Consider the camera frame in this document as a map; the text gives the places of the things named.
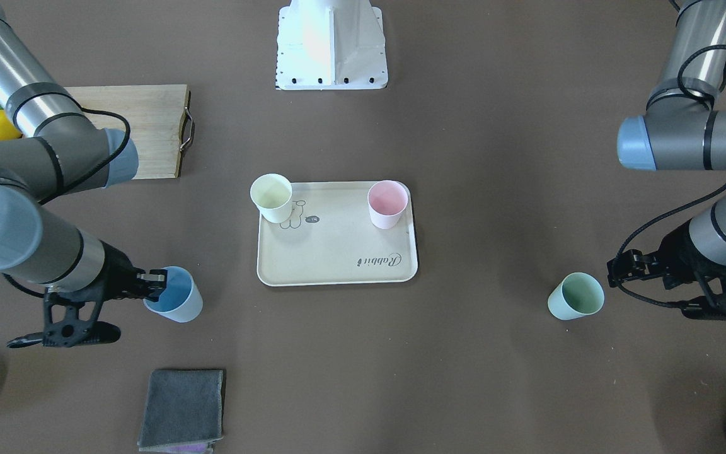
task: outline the folded cloth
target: folded cloth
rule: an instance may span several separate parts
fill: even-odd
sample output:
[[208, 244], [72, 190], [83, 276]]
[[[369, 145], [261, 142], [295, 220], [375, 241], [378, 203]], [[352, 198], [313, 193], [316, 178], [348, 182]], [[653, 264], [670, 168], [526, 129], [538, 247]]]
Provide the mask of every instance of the folded cloth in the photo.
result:
[[202, 454], [222, 439], [222, 371], [150, 374], [139, 451]]

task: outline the pink cup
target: pink cup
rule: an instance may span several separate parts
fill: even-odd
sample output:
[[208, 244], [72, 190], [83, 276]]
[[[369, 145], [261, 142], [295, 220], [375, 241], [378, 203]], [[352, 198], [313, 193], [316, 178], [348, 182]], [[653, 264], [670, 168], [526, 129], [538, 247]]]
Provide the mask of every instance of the pink cup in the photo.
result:
[[407, 206], [408, 192], [401, 183], [385, 180], [369, 189], [371, 223], [380, 229], [394, 227]]

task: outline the tray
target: tray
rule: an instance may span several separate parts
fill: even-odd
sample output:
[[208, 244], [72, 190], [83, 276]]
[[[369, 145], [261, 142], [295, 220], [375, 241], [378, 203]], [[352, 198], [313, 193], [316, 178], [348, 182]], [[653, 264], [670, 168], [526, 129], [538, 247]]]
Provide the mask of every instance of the tray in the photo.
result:
[[293, 183], [291, 218], [273, 224], [260, 216], [256, 255], [260, 281], [288, 287], [405, 282], [415, 276], [412, 203], [394, 228], [378, 229], [369, 219], [366, 203], [375, 183]]

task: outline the printed logo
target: printed logo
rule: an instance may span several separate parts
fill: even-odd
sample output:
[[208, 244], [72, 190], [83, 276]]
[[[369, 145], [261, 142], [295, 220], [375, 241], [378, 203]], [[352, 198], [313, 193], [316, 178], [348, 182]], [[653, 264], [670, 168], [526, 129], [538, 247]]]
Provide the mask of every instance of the printed logo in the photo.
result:
[[403, 256], [392, 253], [388, 257], [372, 257], [371, 259], [357, 259], [358, 267], [396, 267], [403, 262]]

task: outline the tabletop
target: tabletop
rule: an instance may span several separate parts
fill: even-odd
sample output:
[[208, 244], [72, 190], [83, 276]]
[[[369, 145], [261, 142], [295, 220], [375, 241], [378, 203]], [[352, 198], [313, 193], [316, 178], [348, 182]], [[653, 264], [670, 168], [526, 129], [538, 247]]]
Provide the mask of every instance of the tabletop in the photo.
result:
[[[187, 268], [204, 310], [176, 324], [110, 301], [118, 342], [11, 351], [41, 308], [0, 276], [0, 452], [136, 451], [158, 368], [226, 372], [218, 454], [726, 452], [726, 322], [606, 282], [631, 231], [726, 179], [618, 163], [618, 127], [643, 114], [671, 51], [666, 0], [375, 0], [389, 83], [355, 92], [275, 90], [283, 0], [2, 4], [61, 85], [190, 86], [179, 178], [47, 207], [138, 267]], [[405, 183], [416, 276], [266, 287], [248, 189], [268, 172]], [[546, 301], [574, 271], [606, 302], [563, 322]]]

